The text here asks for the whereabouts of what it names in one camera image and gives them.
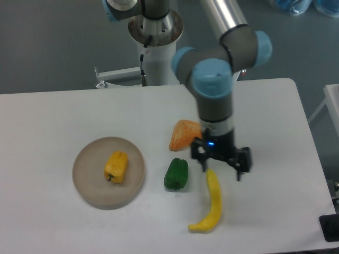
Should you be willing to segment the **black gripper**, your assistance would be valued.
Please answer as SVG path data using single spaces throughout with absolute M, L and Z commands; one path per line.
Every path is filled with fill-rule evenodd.
M 195 138 L 191 143 L 191 158 L 197 160 L 202 171 L 207 171 L 207 160 L 223 161 L 236 170 L 237 181 L 252 167 L 252 153 L 249 147 L 236 148 L 234 145 L 234 131 L 213 136 L 209 128 L 202 132 L 202 139 Z

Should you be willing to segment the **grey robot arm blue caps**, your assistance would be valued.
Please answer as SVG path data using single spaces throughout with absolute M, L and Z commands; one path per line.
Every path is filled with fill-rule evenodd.
M 128 30 L 141 44 L 139 74 L 143 86 L 162 70 L 150 70 L 146 60 L 155 49 L 175 42 L 182 34 L 179 15 L 169 1 L 103 1 L 110 21 L 128 20 Z M 191 157 L 203 170 L 212 158 L 233 167 L 238 176 L 250 171 L 251 150 L 237 148 L 234 142 L 232 89 L 234 74 L 266 63 L 272 54 L 265 32 L 254 31 L 236 1 L 203 1 L 218 44 L 207 50 L 179 49 L 170 61 L 174 76 L 194 96 L 201 123 L 201 138 L 191 144 Z

